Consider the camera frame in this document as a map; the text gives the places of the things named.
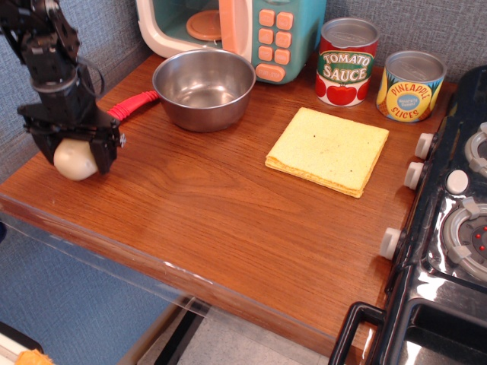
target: stainless steel bowl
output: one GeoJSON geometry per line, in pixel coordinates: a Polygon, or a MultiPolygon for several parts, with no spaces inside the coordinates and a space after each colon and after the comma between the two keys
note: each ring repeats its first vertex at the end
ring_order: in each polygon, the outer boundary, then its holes
{"type": "Polygon", "coordinates": [[[219,131],[238,122],[255,82],[250,62],[221,49],[179,53],[162,62],[152,78],[170,120],[194,132],[219,131]]]}

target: tomato sauce can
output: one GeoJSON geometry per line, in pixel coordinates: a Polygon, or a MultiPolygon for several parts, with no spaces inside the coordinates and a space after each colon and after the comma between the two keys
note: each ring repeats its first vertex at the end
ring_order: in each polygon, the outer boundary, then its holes
{"type": "Polygon", "coordinates": [[[317,96],[335,106],[353,106],[367,96],[375,53],[377,28],[368,21],[339,17],[321,28],[316,76],[317,96]]]}
{"type": "Polygon", "coordinates": [[[387,57],[377,108],[387,118],[418,122],[431,115],[446,65],[426,52],[401,51],[387,57]]]}

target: orange button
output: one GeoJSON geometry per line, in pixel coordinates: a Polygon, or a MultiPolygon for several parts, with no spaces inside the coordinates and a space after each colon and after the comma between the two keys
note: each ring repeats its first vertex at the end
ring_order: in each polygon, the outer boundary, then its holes
{"type": "Polygon", "coordinates": [[[289,48],[291,46],[292,35],[289,32],[277,32],[275,34],[275,44],[277,47],[289,48]]]}
{"type": "Polygon", "coordinates": [[[256,74],[263,80],[280,82],[286,76],[286,71],[281,66],[261,63],[256,67],[256,74]]]}
{"type": "Polygon", "coordinates": [[[294,20],[293,14],[283,11],[277,14],[277,28],[283,30],[290,30],[292,28],[293,20],[294,20]]]}
{"type": "Polygon", "coordinates": [[[259,59],[263,61],[272,61],[272,57],[274,56],[274,49],[268,46],[260,46],[259,47],[259,59]]]}
{"type": "Polygon", "coordinates": [[[259,42],[272,44],[274,42],[274,32],[270,29],[259,29],[259,42]]]}
{"type": "Polygon", "coordinates": [[[269,9],[263,9],[259,13],[259,23],[264,27],[272,27],[274,25],[275,12],[269,9]]]}
{"type": "Polygon", "coordinates": [[[291,61],[291,53],[287,49],[277,49],[274,61],[280,65],[287,65],[291,61]]]}

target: wooden table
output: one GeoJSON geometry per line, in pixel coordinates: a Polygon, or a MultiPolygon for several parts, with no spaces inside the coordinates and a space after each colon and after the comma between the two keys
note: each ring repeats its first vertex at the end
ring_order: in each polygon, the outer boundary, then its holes
{"type": "MultiPolygon", "coordinates": [[[[151,56],[99,106],[150,90],[162,60],[151,56]]],[[[123,123],[127,145],[109,174],[72,182],[38,154],[0,186],[0,209],[329,355],[353,302],[384,307],[380,241],[406,222],[416,142],[438,129],[456,86],[444,84],[432,117],[405,124],[375,106],[380,69],[350,108],[317,99],[315,72],[312,57],[289,84],[258,82],[245,116],[221,132],[187,132],[158,102],[144,106],[123,123]],[[265,167],[302,106],[390,130],[360,199],[265,167]]]]}

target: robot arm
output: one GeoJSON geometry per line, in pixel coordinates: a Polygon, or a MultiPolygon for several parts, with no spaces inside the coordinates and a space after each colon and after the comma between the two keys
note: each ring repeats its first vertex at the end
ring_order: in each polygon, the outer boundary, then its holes
{"type": "Polygon", "coordinates": [[[50,163],[63,139],[86,141],[100,173],[108,173],[124,137],[119,120],[98,109],[78,34],[59,0],[0,0],[0,29],[30,73],[41,103],[23,105],[25,129],[50,163]]]}

